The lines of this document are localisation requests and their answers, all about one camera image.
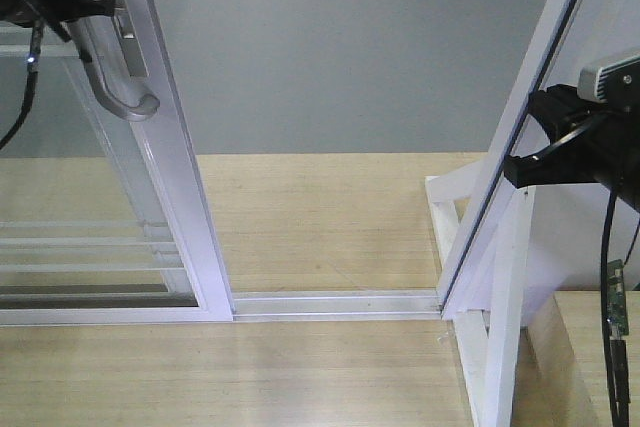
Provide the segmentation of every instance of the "white wood plank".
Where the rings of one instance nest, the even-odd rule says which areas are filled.
[[[511,423],[535,188],[518,190],[497,232],[482,427]]]
[[[487,330],[479,310],[460,312],[453,319],[460,362],[474,427],[480,427],[487,361]]]
[[[482,168],[482,160],[467,164],[438,177],[428,177],[429,200],[444,202],[469,197]]]

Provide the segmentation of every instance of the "black cable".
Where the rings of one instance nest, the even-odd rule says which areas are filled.
[[[33,106],[33,99],[36,95],[36,85],[38,83],[38,62],[40,60],[40,46],[42,44],[42,36],[44,34],[44,20],[38,19],[34,22],[31,29],[31,43],[29,45],[29,56],[27,58],[27,82],[24,87],[24,94],[22,96],[22,106],[20,107],[20,115],[13,123],[4,137],[0,139],[0,150],[2,150],[27,120],[31,107]]]
[[[618,186],[611,187],[609,202],[607,203],[607,213],[605,215],[602,229],[602,244],[600,249],[600,321],[602,326],[602,345],[604,349],[604,363],[607,371],[607,391],[609,393],[609,408],[611,410],[611,422],[614,427],[618,427],[618,404],[615,396],[615,379],[613,375],[613,360],[611,356],[611,332],[607,315],[609,275],[607,264],[609,257],[609,241],[611,240],[611,226],[613,224],[613,213],[616,209],[618,199]]]
[[[636,230],[633,233],[633,239],[631,240],[631,245],[629,246],[629,250],[627,250],[627,255],[624,258],[624,265],[627,265],[629,259],[631,258],[631,253],[633,252],[634,247],[636,246],[636,240],[638,240],[638,233],[640,232],[640,219],[638,219],[638,223],[636,224]]]
[[[18,133],[22,124],[27,119],[29,112],[31,112],[31,106],[33,105],[33,98],[36,93],[36,83],[38,81],[38,72],[29,72],[27,75],[27,85],[24,88],[24,96],[22,99],[22,108],[20,109],[20,115],[11,126],[9,131],[4,134],[4,137],[0,139],[0,150],[2,150],[11,139]]]

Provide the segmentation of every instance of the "circuit board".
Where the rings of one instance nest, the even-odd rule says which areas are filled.
[[[607,317],[611,331],[617,332],[620,336],[629,335],[623,269],[624,264],[621,260],[614,260],[607,264]]]

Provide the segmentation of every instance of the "gray wall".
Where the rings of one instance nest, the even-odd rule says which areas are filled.
[[[544,0],[156,3],[198,153],[425,152],[488,147]],[[37,115],[6,154],[97,152]]]

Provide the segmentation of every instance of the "wooden surface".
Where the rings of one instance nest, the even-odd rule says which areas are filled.
[[[444,322],[0,329],[11,427],[469,426]]]
[[[555,298],[549,299],[538,312],[528,333],[556,426],[598,425],[583,372]]]
[[[631,335],[626,338],[629,355],[631,425],[640,420],[640,292],[627,293]],[[558,425],[610,426],[609,403],[600,333],[597,292],[557,292],[534,322],[534,336],[547,339],[536,349],[541,371],[549,387],[564,392],[559,399],[566,423]]]
[[[433,287],[424,177],[480,157],[198,160],[234,288],[276,290]],[[130,215],[104,160],[0,168],[5,218]],[[0,352],[12,427],[471,425],[444,322],[0,328]],[[526,343],[517,375],[512,425],[551,426]]]
[[[212,155],[198,162],[235,291],[433,288],[424,177],[478,153]]]
[[[435,286],[424,177],[480,157],[209,155],[198,162],[233,290],[359,290]],[[134,220],[105,159],[2,159],[0,172],[4,221]],[[127,259],[145,261],[134,254]]]

